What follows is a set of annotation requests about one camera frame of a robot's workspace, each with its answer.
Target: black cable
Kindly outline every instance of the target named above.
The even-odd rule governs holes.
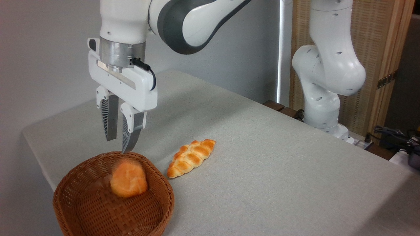
[[[398,149],[400,149],[399,151],[404,150],[409,155],[411,153],[415,153],[417,155],[420,154],[420,150],[417,147],[417,145],[420,144],[419,141],[414,140],[412,138],[409,138],[408,136],[405,136],[398,129],[391,129],[391,128],[387,128],[387,127],[376,126],[374,128],[374,133],[375,134],[383,134],[383,135],[386,135],[386,136],[383,137],[383,138],[378,138],[378,137],[372,135],[371,133],[367,133],[366,138],[373,137],[373,138],[379,140],[380,142],[391,146],[390,148],[387,148],[388,150],[390,150],[392,148],[398,148]],[[397,140],[399,140],[403,143],[398,144],[398,143],[389,142],[389,141],[386,140],[389,137],[393,137],[393,138],[395,138],[395,139],[397,139]]]
[[[152,71],[152,69],[150,69],[150,72],[152,73],[152,75],[153,75],[153,86],[152,86],[152,89],[150,90],[150,91],[153,91],[154,89],[155,89],[155,87],[156,87],[156,75],[155,75],[155,73]]]
[[[150,71],[150,72],[152,73],[152,75],[153,75],[153,85],[152,85],[152,88],[151,88],[151,90],[150,90],[150,91],[153,91],[153,90],[155,89],[155,87],[156,87],[156,75],[155,75],[155,73],[153,72],[153,70],[152,70],[152,68],[150,67],[150,65],[148,65],[148,64],[146,64],[146,63],[144,63],[144,62],[142,62],[142,61],[140,60],[140,58],[133,58],[133,59],[130,59],[130,65],[135,65],[135,66],[138,66],[138,67],[142,68],[143,70],[145,70],[145,71]]]

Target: bamboo blind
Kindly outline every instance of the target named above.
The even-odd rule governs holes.
[[[354,0],[352,41],[366,69],[362,89],[352,96],[340,96],[339,122],[350,131],[365,135],[375,125],[385,123],[394,81],[377,89],[378,81],[398,68],[414,0]],[[310,0],[294,1],[292,55],[308,44]],[[291,69],[290,106],[304,109],[298,76]]]

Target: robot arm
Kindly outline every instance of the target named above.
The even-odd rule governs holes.
[[[97,107],[107,141],[117,136],[123,113],[123,152],[131,151],[157,106],[156,77],[144,63],[151,31],[174,51],[203,49],[217,30],[250,0],[101,0],[99,39],[89,39],[89,72],[100,86]],[[121,98],[124,103],[118,108]]]
[[[217,30],[251,0],[153,0],[150,28],[175,52],[203,49]]]
[[[316,45],[299,48],[292,62],[304,92],[305,123],[350,143],[347,128],[338,124],[337,94],[357,93],[366,77],[350,36],[352,5],[353,0],[313,0],[310,35]]]

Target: braided bread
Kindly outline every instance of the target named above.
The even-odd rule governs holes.
[[[168,177],[175,178],[199,167],[210,156],[215,144],[216,141],[206,139],[201,142],[195,140],[190,145],[182,146],[169,164]]]

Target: white wall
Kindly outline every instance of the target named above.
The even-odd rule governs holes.
[[[264,102],[275,98],[277,27],[278,1],[253,0],[196,55],[151,36],[146,60],[157,72],[175,68]],[[21,130],[95,97],[86,39],[99,28],[99,0],[0,1],[2,236],[60,234],[53,193]]]

